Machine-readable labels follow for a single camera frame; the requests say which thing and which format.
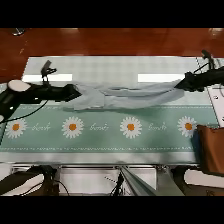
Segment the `white rectangle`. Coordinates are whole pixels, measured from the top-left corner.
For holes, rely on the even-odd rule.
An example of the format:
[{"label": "white rectangle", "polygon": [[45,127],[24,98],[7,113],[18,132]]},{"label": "white rectangle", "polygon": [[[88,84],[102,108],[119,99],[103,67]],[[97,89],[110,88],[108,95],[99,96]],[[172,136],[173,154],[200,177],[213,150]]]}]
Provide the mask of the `white rectangle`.
[{"label": "white rectangle", "polygon": [[[48,75],[49,81],[72,81],[72,74],[56,74],[56,75]],[[22,77],[24,82],[41,82],[41,75],[24,75]]]},{"label": "white rectangle", "polygon": [[184,74],[138,74],[138,82],[172,82],[184,78]]}]

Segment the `white daisy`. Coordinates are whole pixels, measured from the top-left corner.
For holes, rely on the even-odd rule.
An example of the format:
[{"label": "white daisy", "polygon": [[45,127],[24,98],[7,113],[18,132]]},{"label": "white daisy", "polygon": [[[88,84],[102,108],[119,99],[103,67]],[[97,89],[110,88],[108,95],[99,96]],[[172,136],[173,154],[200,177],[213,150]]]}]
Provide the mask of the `white daisy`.
[{"label": "white daisy", "polygon": [[141,123],[138,119],[134,117],[126,117],[121,122],[121,129],[120,131],[123,131],[123,135],[126,135],[126,138],[135,138],[136,136],[139,136],[141,134]]},{"label": "white daisy", "polygon": [[63,122],[62,125],[62,131],[64,132],[63,135],[66,136],[66,138],[75,138],[76,136],[79,136],[82,134],[83,130],[83,122],[78,117],[69,117],[66,119],[65,122]]},{"label": "white daisy", "polygon": [[182,132],[182,135],[185,137],[192,137],[196,129],[196,121],[194,118],[185,116],[179,119],[177,127],[179,128],[178,130]]},{"label": "white daisy", "polygon": [[8,135],[8,138],[17,138],[23,134],[23,131],[25,131],[26,128],[27,123],[23,118],[15,121],[10,121],[8,122],[6,127],[6,135]]}]

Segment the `reddish brown wooden surface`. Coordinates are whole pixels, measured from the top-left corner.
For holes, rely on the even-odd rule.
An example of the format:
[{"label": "reddish brown wooden surface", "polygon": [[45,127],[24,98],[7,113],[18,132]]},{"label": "reddish brown wooden surface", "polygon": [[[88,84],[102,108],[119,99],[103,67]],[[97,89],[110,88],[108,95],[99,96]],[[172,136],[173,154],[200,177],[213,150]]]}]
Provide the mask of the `reddish brown wooden surface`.
[{"label": "reddish brown wooden surface", "polygon": [[20,78],[29,56],[224,57],[224,30],[211,28],[32,28],[22,36],[0,29],[0,81]]}]

